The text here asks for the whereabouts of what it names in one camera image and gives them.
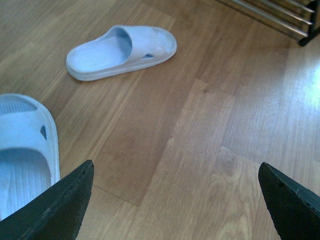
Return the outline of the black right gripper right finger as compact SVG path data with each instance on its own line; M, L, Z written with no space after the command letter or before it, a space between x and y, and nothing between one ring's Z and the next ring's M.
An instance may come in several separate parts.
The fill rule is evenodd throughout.
M320 197L263 162L258 181L266 207L282 240L320 238Z

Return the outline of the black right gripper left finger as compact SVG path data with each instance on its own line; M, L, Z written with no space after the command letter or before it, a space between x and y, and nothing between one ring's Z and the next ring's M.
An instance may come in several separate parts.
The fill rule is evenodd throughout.
M87 160L0 222L2 240L74 240L91 198L94 164Z

